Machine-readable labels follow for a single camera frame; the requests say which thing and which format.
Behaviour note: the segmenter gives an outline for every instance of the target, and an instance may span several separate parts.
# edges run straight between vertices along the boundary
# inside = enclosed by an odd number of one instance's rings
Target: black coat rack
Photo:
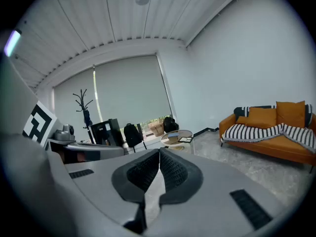
[[[88,130],[88,134],[89,134],[89,138],[91,140],[91,143],[94,144],[91,132],[89,130],[89,126],[92,125],[92,121],[90,120],[90,114],[89,114],[88,107],[87,107],[87,105],[90,104],[93,101],[93,99],[89,103],[84,105],[83,97],[84,97],[84,94],[85,94],[86,91],[87,90],[85,90],[84,93],[82,93],[82,89],[81,89],[80,90],[81,96],[78,96],[76,94],[73,94],[73,95],[77,96],[80,99],[80,103],[77,100],[76,100],[76,102],[80,105],[81,110],[80,111],[76,111],[76,112],[82,112],[83,111],[83,118],[84,118],[84,123],[85,123],[85,127],[83,127],[83,128]]]

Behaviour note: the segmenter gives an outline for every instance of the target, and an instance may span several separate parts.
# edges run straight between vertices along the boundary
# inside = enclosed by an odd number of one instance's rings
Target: backpack
[[[128,123],[126,127],[124,127],[124,135],[126,137],[126,142],[129,148],[134,148],[136,145],[143,141],[143,137],[139,134],[138,130],[133,124]]]
[[[169,133],[178,130],[179,125],[175,122],[173,118],[165,117],[163,120],[163,129],[166,133]]]

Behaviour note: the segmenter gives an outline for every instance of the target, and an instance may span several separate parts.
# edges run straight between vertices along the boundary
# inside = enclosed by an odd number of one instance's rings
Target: roller shade
[[[79,104],[76,102],[76,100],[79,102],[80,100],[77,96],[73,95],[73,93],[80,95],[81,89],[82,92],[87,89],[85,97],[83,98],[84,104],[87,104],[93,99],[93,101],[87,106],[91,121],[94,124],[99,123],[100,118],[94,95],[93,69],[86,70],[73,76],[67,81],[56,86],[54,89],[55,114],[59,121],[63,124],[71,124],[74,126],[77,141],[89,139],[87,129],[83,129],[85,126],[83,121],[83,112],[76,112],[76,110],[81,109]]]
[[[103,120],[121,128],[171,114],[156,56],[118,60],[95,68]]]

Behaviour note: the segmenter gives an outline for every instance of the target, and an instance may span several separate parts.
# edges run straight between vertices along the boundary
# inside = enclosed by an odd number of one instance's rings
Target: orange leather sofa
[[[234,125],[235,122],[236,116],[235,114],[232,114],[219,123],[220,138],[222,134],[226,131],[226,129]],[[312,129],[313,132],[316,134],[315,114],[313,114],[312,123],[309,129]],[[235,141],[227,141],[226,143],[281,159],[296,161],[300,163],[308,163],[312,166],[316,165],[316,154],[312,154],[312,152],[308,151],[298,143],[289,140],[284,135],[254,143]]]

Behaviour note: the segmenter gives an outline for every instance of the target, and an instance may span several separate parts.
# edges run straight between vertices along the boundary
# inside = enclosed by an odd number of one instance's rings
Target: white corrugated ceiling
[[[188,45],[227,1],[36,0],[17,25],[22,35],[11,60],[34,89],[63,63],[102,45],[147,38]]]

